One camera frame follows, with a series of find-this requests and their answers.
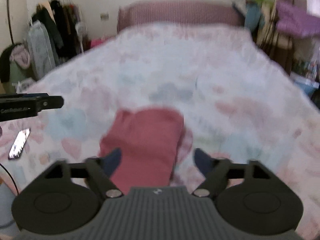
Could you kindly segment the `pink turtleneck shirt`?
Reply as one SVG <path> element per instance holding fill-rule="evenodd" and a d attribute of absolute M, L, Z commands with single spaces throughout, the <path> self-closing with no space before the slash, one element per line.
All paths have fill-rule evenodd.
<path fill-rule="evenodd" d="M 184 118 L 168 108 L 137 112 L 119 110 L 100 141 L 100 157 L 121 150 L 121 162 L 111 176 L 123 192 L 132 187 L 168 186 L 177 159 Z"/>

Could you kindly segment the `dark hanging clothes rack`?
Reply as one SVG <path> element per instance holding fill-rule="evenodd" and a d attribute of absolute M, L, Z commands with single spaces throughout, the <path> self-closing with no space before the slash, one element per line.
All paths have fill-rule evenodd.
<path fill-rule="evenodd" d="M 76 25 L 81 18 L 77 5 L 62 3 L 60 0 L 39 3 L 31 19 L 33 22 L 40 21 L 45 26 L 59 61 L 67 61 L 78 55 L 81 43 Z"/>

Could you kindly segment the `floral light blue bag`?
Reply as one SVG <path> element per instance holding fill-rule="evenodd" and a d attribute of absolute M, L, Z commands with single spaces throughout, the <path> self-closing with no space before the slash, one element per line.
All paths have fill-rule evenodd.
<path fill-rule="evenodd" d="M 48 31 L 43 23 L 35 21 L 30 26 L 26 36 L 26 42 L 33 72 L 36 79 L 40 80 L 56 68 L 59 62 Z"/>

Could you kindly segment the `floral white bedspread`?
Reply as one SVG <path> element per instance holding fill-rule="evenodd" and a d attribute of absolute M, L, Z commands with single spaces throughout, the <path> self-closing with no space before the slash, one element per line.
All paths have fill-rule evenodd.
<path fill-rule="evenodd" d="M 57 159 L 100 153 L 117 111 L 174 109 L 184 118 L 170 184 L 193 191 L 204 177 L 193 152 L 262 162 L 301 198 L 297 232 L 319 239 L 319 109 L 243 28 L 153 23 L 122 31 L 33 84 L 60 109 L 1 123 L 1 182 L 24 189 Z M 9 160 L 19 131 L 30 135 Z"/>

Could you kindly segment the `white standing fan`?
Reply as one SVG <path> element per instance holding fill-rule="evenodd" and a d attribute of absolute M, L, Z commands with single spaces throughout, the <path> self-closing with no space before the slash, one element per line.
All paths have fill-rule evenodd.
<path fill-rule="evenodd" d="M 84 22 L 78 22 L 75 25 L 76 33 L 80 43 L 81 53 L 84 53 L 84 44 L 86 43 L 87 38 L 87 26 Z"/>

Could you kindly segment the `blue storage bin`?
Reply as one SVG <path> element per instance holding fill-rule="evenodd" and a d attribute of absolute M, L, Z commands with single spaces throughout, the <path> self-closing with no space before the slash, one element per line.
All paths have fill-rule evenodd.
<path fill-rule="evenodd" d="M 307 96 L 311 97 L 312 94 L 319 89 L 319 83 L 312 81 L 294 72 L 290 73 L 290 79 L 299 87 Z"/>

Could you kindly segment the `brown striped curtain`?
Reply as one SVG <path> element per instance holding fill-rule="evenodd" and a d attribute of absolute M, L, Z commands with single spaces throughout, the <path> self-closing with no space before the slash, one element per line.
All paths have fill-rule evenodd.
<path fill-rule="evenodd" d="M 294 2 L 294 0 L 274 0 L 269 6 L 269 12 L 265 18 L 266 24 L 260 32 L 257 45 L 271 60 L 286 68 L 292 62 L 293 42 L 291 37 L 277 30 L 280 20 L 277 3 L 282 1 L 290 4 Z"/>

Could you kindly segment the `pink quilted headboard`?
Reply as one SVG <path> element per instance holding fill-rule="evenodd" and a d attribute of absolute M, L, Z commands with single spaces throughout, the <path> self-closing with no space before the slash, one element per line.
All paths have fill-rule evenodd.
<path fill-rule="evenodd" d="M 223 23 L 243 27 L 245 18 L 234 7 L 212 1 L 139 1 L 119 9 L 117 32 L 134 25 L 152 22 L 179 24 Z"/>

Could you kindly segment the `teal plush toy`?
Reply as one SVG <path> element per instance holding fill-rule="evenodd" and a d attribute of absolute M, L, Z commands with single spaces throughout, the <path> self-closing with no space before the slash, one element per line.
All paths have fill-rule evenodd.
<path fill-rule="evenodd" d="M 254 32 L 257 28 L 261 29 L 265 25 L 265 17 L 261 10 L 261 5 L 257 3 L 246 4 L 246 16 L 244 27 Z"/>

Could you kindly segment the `purple folded comforter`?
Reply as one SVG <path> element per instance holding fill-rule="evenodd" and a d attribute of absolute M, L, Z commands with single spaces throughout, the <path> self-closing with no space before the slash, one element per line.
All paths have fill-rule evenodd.
<path fill-rule="evenodd" d="M 276 30 L 296 38 L 319 36 L 319 17 L 284 1 L 276 4 L 278 20 Z"/>

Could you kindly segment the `wall power outlet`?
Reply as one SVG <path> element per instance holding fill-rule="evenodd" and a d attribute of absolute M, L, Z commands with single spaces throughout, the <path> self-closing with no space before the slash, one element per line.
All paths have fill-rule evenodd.
<path fill-rule="evenodd" d="M 100 14 L 100 20 L 101 21 L 107 21 L 109 19 L 109 14 L 108 13 L 101 13 Z"/>

